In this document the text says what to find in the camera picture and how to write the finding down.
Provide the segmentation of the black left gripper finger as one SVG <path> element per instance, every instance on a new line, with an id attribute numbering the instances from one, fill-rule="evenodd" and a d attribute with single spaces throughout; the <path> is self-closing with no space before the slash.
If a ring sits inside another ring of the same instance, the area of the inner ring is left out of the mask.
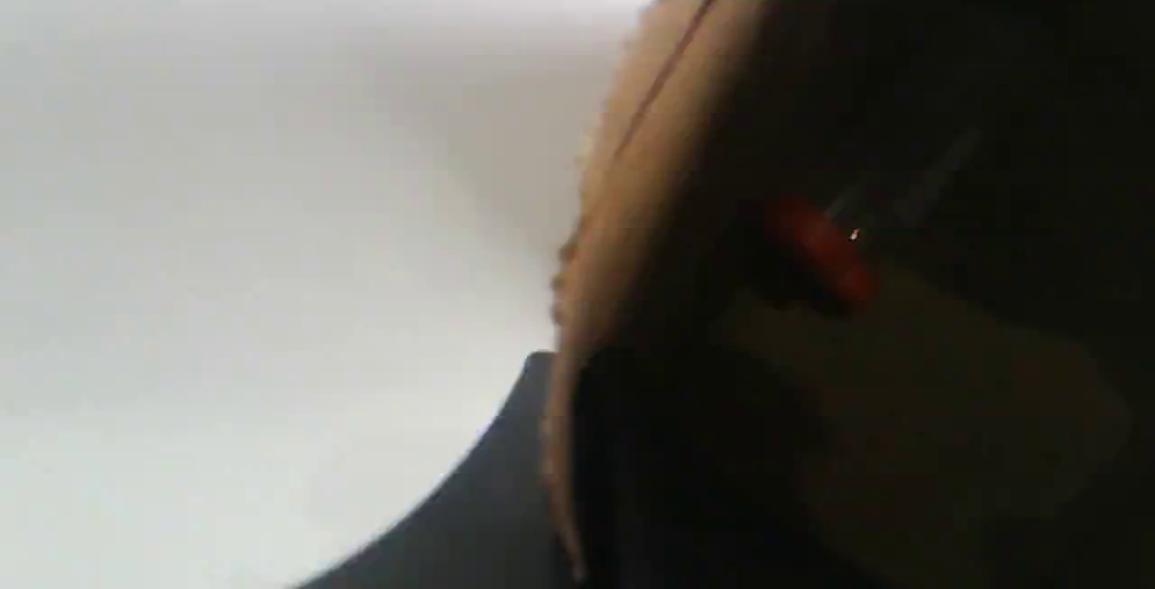
<path id="1" fill-rule="evenodd" d="M 474 449 L 415 510 L 312 588 L 572 588 L 541 480 L 549 352 L 532 352 Z"/>

